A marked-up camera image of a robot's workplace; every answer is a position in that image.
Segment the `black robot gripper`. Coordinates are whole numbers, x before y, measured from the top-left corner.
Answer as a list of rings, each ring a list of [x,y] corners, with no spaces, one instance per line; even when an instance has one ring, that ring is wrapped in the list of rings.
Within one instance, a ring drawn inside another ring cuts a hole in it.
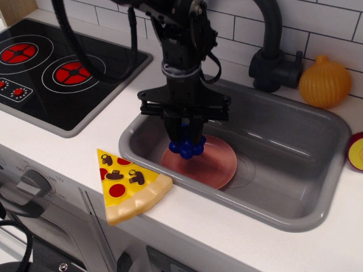
[[[182,118],[189,120],[193,145],[201,141],[204,124],[209,120],[229,119],[231,98],[208,88],[199,76],[167,78],[166,85],[140,91],[141,113],[163,117],[169,139],[179,142]]]

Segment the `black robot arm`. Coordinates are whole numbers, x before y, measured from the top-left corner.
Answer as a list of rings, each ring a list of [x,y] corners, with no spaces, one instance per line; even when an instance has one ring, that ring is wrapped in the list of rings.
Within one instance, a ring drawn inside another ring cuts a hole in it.
[[[163,52],[162,73],[167,83],[140,91],[141,113],[161,116],[171,141],[182,138],[182,120],[189,120],[191,142],[201,141],[204,123],[227,120],[231,99],[207,88],[221,73],[207,79],[201,63],[207,57],[218,66],[212,49],[217,32],[212,29],[204,1],[117,1],[149,16]]]

